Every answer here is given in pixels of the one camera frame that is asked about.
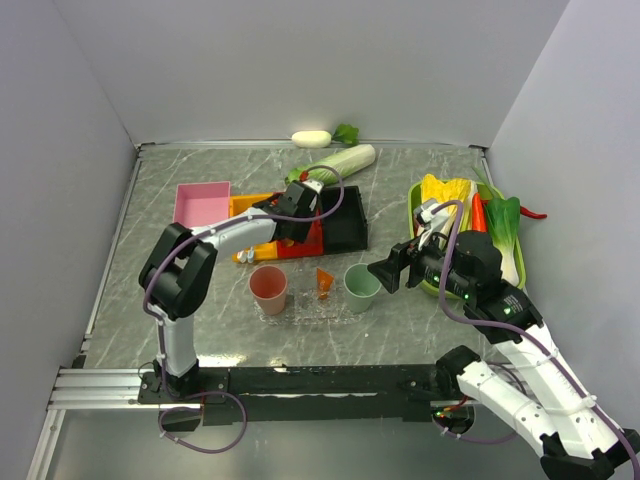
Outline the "mint green plastic cup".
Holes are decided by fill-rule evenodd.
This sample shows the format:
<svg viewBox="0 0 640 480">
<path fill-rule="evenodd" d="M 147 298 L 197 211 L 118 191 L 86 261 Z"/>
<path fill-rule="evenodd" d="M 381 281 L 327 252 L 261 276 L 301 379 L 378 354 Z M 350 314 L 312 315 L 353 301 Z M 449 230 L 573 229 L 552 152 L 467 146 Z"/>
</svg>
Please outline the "mint green plastic cup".
<svg viewBox="0 0 640 480">
<path fill-rule="evenodd" d="M 347 269 L 343 277 L 345 302 L 353 313 L 366 311 L 380 291 L 380 281 L 369 272 L 365 263 L 354 264 Z"/>
</svg>

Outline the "orange toothpaste tube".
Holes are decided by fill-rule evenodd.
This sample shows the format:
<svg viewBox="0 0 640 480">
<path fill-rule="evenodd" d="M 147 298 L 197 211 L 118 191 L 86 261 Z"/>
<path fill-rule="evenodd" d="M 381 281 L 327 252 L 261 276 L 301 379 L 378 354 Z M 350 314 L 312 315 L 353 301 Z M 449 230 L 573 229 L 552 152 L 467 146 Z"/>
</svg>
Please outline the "orange toothpaste tube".
<svg viewBox="0 0 640 480">
<path fill-rule="evenodd" d="M 316 269 L 317 298 L 319 300 L 326 300 L 328 298 L 333 281 L 333 275 L 321 268 Z"/>
</svg>

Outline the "pink plastic cup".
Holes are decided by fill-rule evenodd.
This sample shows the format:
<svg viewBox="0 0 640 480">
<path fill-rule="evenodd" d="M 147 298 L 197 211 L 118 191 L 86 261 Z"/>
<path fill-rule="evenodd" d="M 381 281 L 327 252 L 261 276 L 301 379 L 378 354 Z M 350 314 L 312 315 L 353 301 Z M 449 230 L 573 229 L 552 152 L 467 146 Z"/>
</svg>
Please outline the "pink plastic cup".
<svg viewBox="0 0 640 480">
<path fill-rule="evenodd" d="M 266 315 L 277 315 L 285 308 L 288 281 L 276 266 L 258 267 L 250 276 L 249 289 Z"/>
</svg>

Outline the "clear textured acrylic tray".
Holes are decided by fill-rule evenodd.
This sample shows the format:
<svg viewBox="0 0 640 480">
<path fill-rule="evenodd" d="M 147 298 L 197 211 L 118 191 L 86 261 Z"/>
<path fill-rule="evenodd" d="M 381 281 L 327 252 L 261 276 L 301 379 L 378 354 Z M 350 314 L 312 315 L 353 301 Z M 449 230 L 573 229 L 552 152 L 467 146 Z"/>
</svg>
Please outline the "clear textured acrylic tray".
<svg viewBox="0 0 640 480">
<path fill-rule="evenodd" d="M 259 319 L 271 326 L 349 325 L 362 320 L 363 313 L 354 313 L 346 304 L 342 283 L 334 283 L 327 299 L 319 299 L 316 288 L 293 288 L 287 292 L 283 310 L 267 315 L 254 301 Z"/>
</svg>

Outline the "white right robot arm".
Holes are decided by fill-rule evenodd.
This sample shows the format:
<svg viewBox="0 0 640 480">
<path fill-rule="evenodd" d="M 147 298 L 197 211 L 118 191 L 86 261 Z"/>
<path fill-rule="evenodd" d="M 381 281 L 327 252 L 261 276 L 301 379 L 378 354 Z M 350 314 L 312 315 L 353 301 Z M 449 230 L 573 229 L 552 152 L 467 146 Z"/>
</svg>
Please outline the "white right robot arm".
<svg viewBox="0 0 640 480">
<path fill-rule="evenodd" d="M 453 399 L 465 395 L 492 411 L 531 446 L 548 478 L 608 479 L 624 463 L 637 470 L 638 432 L 618 426 L 587 393 L 531 300 L 503 279 L 501 261 L 488 234 L 465 231 L 446 249 L 438 239 L 397 244 L 367 269 L 390 293 L 407 270 L 408 287 L 427 282 L 463 300 L 463 315 L 448 317 L 474 326 L 531 392 L 509 384 L 465 346 L 438 360 L 438 390 Z"/>
</svg>

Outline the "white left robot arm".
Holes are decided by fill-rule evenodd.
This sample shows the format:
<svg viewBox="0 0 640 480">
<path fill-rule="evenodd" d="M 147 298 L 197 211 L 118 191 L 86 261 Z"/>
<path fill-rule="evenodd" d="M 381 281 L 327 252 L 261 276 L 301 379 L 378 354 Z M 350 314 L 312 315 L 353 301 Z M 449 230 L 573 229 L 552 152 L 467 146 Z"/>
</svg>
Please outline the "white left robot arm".
<svg viewBox="0 0 640 480">
<path fill-rule="evenodd" d="M 193 229 L 174 222 L 162 232 L 139 284 L 143 310 L 155 319 L 158 333 L 155 374 L 172 400 L 187 401 L 198 387 L 194 314 L 207 297 L 216 261 L 274 240 L 304 241 L 322 217 L 322 190 L 320 181 L 295 181 L 221 222 Z"/>
</svg>

